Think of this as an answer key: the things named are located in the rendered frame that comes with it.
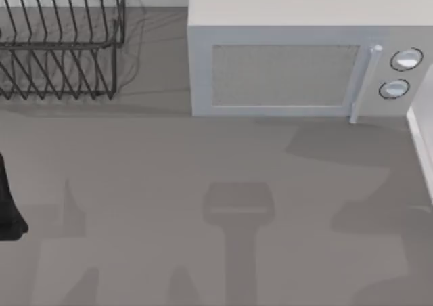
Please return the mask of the white sink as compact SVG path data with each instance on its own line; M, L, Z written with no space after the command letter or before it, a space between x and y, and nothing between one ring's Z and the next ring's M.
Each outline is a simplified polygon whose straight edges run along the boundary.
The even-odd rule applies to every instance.
M433 206L433 64L415 95L407 121Z

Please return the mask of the microwave door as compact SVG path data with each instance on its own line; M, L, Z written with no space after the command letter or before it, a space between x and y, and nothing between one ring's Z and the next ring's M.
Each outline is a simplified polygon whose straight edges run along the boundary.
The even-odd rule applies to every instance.
M347 117L371 59L359 26L190 26L194 116Z

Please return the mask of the microwave knob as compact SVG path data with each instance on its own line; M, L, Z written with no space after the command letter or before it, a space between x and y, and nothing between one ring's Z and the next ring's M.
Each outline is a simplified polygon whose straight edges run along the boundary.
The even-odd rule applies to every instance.
M390 59L390 66L398 72L406 72L417 68L424 59L423 52L415 47L396 52Z
M396 100L406 95L410 88L411 85L408 81L397 79L383 83L378 89L378 93L385 100Z

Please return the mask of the pale microwave oven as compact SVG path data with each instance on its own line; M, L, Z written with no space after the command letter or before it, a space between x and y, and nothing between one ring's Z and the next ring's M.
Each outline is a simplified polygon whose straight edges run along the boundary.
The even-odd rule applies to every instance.
M189 0L187 29L215 25L359 26L371 31L372 45L384 50L363 99L359 118L404 117L433 64L433 0ZM412 47L424 54L406 72L390 66L391 57ZM383 83L405 79L406 95L385 100Z

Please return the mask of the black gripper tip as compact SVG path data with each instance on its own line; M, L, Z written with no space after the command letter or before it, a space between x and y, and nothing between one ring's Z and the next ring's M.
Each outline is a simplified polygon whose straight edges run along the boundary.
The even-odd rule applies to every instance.
M12 197L3 155L0 153L0 242L18 241L29 230Z

